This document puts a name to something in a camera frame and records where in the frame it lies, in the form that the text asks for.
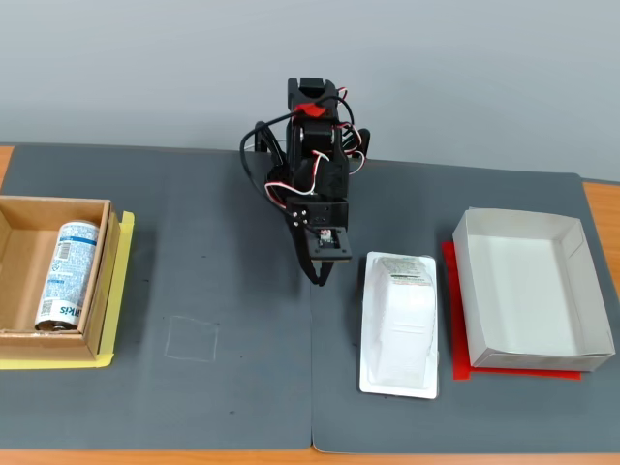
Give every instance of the white wire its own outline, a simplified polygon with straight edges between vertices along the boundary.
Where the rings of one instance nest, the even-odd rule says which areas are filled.
[[[361,163],[359,164],[359,166],[357,167],[357,169],[355,171],[351,171],[349,173],[349,176],[354,175],[356,172],[358,172],[359,170],[361,170],[364,166],[364,164],[366,163],[366,157],[364,156],[363,152],[361,150],[356,150],[356,153],[359,154],[359,156],[361,156]]]
[[[341,128],[346,128],[346,127],[351,128],[351,129],[353,130],[353,132],[356,134],[356,137],[357,137],[357,146],[355,146],[354,148],[350,148],[350,149],[348,149],[348,150],[345,150],[345,153],[346,153],[346,154],[352,154],[352,153],[356,152],[356,151],[357,151],[357,149],[358,149],[358,148],[360,148],[360,147],[361,147],[361,144],[362,144],[361,134],[359,133],[359,131],[357,130],[357,128],[356,128],[353,124],[351,124],[351,123],[349,123],[349,122],[342,123],[342,124],[340,125],[340,127],[341,127]]]
[[[266,182],[264,185],[264,189],[267,191],[267,194],[269,195],[270,199],[273,199],[273,197],[269,193],[268,188],[273,187],[273,186],[283,187],[284,189],[288,189],[291,192],[295,192],[296,194],[300,196],[311,196],[312,194],[314,194],[314,188],[316,187],[316,184],[317,184],[317,171],[319,169],[319,162],[321,161],[322,158],[325,158],[327,161],[329,161],[329,158],[324,153],[320,152],[319,150],[313,150],[312,153],[316,155],[318,158],[317,158],[317,161],[314,163],[314,168],[312,170],[312,187],[310,188],[310,190],[303,192],[303,191],[297,190],[293,186],[285,184],[284,182],[278,182],[278,181]]]

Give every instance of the red paper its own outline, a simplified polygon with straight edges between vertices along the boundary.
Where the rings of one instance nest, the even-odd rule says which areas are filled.
[[[453,242],[442,244],[444,260],[448,269],[449,302],[452,319],[452,377],[455,381],[469,381],[472,373],[497,373],[503,375],[542,376],[546,378],[562,378],[565,380],[581,380],[579,371],[557,370],[510,370],[507,368],[475,368],[469,361],[469,349],[467,347],[467,330],[465,328],[465,316],[463,315],[463,301],[461,300],[461,287],[458,282],[458,269],[456,268],[456,253]]]

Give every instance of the cardboard box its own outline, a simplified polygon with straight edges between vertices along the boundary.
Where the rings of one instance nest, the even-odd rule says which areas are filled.
[[[99,225],[77,330],[34,328],[60,227]],[[93,359],[99,350],[120,228],[110,201],[0,196],[0,358]]]
[[[470,209],[453,238],[473,366],[593,371],[615,354],[578,219]]]

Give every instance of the yellow tape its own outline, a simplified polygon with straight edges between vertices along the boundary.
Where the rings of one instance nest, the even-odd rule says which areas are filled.
[[[3,360],[0,359],[0,370],[58,370],[66,368],[103,368],[112,362],[114,357],[114,340],[118,328],[120,316],[120,303],[123,299],[125,287],[125,275],[129,261],[129,250],[132,244],[134,232],[134,214],[129,211],[123,212],[123,220],[120,224],[120,237],[118,249],[114,260],[114,272],[109,287],[108,306],[106,308],[106,320],[99,345],[99,354],[94,360],[62,361],[62,360]]]

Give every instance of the cable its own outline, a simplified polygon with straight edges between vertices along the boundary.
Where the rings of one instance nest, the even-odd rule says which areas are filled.
[[[364,167],[364,165],[366,164],[366,157],[364,156],[364,153],[361,150],[356,150],[356,153],[358,153],[359,156],[361,157],[361,163],[359,164],[359,166],[356,168],[355,171],[351,171],[349,173],[349,176],[353,176],[356,172],[361,170]]]
[[[286,142],[287,141],[286,139],[276,139],[276,140],[278,141],[278,143],[279,142]],[[250,143],[249,145],[245,146],[245,149],[249,150],[249,149],[254,148],[254,147],[255,147],[255,145],[253,143]]]
[[[351,123],[342,123],[342,124],[339,124],[339,125],[338,125],[338,127],[339,127],[340,129],[348,127],[348,128],[350,128],[350,129],[354,132],[354,134],[356,135],[356,137],[357,137],[357,145],[356,145],[354,148],[350,148],[350,149],[348,149],[348,150],[345,150],[345,153],[346,153],[346,154],[351,154],[351,153],[354,153],[354,152],[355,152],[355,151],[356,151],[359,147],[361,147],[361,145],[363,144],[363,141],[362,141],[362,139],[361,139],[361,135],[360,135],[359,131],[358,131],[358,130],[357,130],[357,128],[356,128],[353,124],[351,124]]]
[[[289,184],[286,184],[284,182],[279,182],[279,181],[266,182],[264,184],[264,189],[267,191],[267,194],[269,195],[270,198],[271,198],[271,194],[268,191],[269,187],[282,187],[284,189],[288,189],[291,192],[295,192],[296,194],[300,196],[311,196],[312,194],[314,194],[314,188],[317,185],[317,171],[319,170],[319,162],[321,161],[322,158],[325,158],[327,161],[329,161],[329,158],[324,153],[320,152],[319,150],[313,150],[312,153],[313,155],[317,156],[317,159],[315,160],[314,167],[312,168],[312,187],[310,188],[310,190],[307,192],[299,191],[295,187],[290,186]]]
[[[319,105],[319,104],[322,104],[323,102],[327,102],[328,100],[337,100],[338,102],[340,102],[345,107],[345,109],[347,109],[347,113],[349,114],[349,117],[351,119],[351,124],[352,125],[355,124],[355,120],[354,120],[351,107],[345,101],[345,99],[343,99],[339,95],[327,95],[326,97],[323,97],[315,101],[314,104]],[[261,187],[261,185],[254,178],[254,175],[252,174],[252,171],[250,170],[247,159],[245,157],[245,144],[247,143],[248,139],[254,136],[257,132],[265,128],[268,128],[269,126],[272,126],[274,124],[285,121],[289,118],[302,114],[302,113],[303,113],[303,110],[294,110],[294,111],[291,111],[290,113],[283,114],[282,116],[271,119],[267,121],[266,123],[258,124],[252,131],[250,131],[245,136],[243,136],[243,138],[241,139],[241,143],[239,144],[239,159],[241,160],[241,166],[243,167],[245,174],[248,176],[248,179],[250,179],[250,182],[252,182],[252,185],[254,186],[254,188],[261,195],[261,197],[263,197],[266,201],[269,202],[270,205],[273,205],[274,208],[276,208],[282,214],[284,214],[285,216],[288,216],[291,219],[294,218],[293,214],[290,211],[288,211],[286,208],[281,208],[279,206],[279,202],[274,202],[272,196],[268,192],[265,194],[264,186]],[[306,230],[310,231],[312,234],[319,236],[319,232],[316,229],[312,228],[310,225],[307,225],[307,224],[302,224],[302,225]]]
[[[338,95],[340,95],[340,92],[344,92],[345,95],[342,96],[343,99],[347,98],[347,95],[349,95],[349,89],[347,89],[346,87],[338,87],[338,89],[336,89],[338,91]]]

